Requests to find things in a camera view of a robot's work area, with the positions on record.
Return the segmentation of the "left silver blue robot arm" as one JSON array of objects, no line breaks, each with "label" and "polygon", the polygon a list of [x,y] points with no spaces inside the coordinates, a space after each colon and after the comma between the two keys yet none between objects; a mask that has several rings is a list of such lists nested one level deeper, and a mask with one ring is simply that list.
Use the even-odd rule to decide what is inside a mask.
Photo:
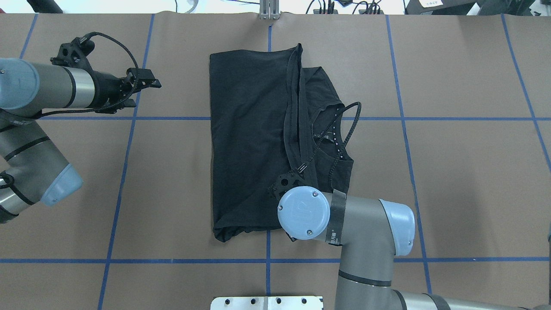
[{"label": "left silver blue robot arm", "polygon": [[35,203],[53,206],[83,185],[75,167],[39,125],[51,113],[114,114],[134,108],[132,95],[160,88],[152,71],[130,68],[125,77],[91,68],[82,56],[55,57],[51,64],[1,59],[1,223]]}]

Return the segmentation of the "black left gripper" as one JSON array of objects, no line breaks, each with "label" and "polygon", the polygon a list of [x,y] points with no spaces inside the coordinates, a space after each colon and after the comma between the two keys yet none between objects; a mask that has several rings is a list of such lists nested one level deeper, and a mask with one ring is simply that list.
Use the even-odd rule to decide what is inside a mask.
[{"label": "black left gripper", "polygon": [[127,76],[118,78],[110,73],[94,71],[95,97],[94,112],[114,114],[125,108],[136,108],[136,101],[128,99],[130,91],[141,91],[146,88],[161,88],[159,79],[146,68],[129,68]]}]

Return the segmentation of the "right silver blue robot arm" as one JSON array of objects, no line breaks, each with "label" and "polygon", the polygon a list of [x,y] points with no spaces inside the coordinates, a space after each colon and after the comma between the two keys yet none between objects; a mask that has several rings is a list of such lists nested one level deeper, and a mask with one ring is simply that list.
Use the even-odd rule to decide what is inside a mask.
[{"label": "right silver blue robot arm", "polygon": [[340,247],[336,310],[507,310],[508,306],[392,288],[394,258],[411,252],[415,216],[407,205],[322,192],[277,190],[279,223],[291,238]]}]

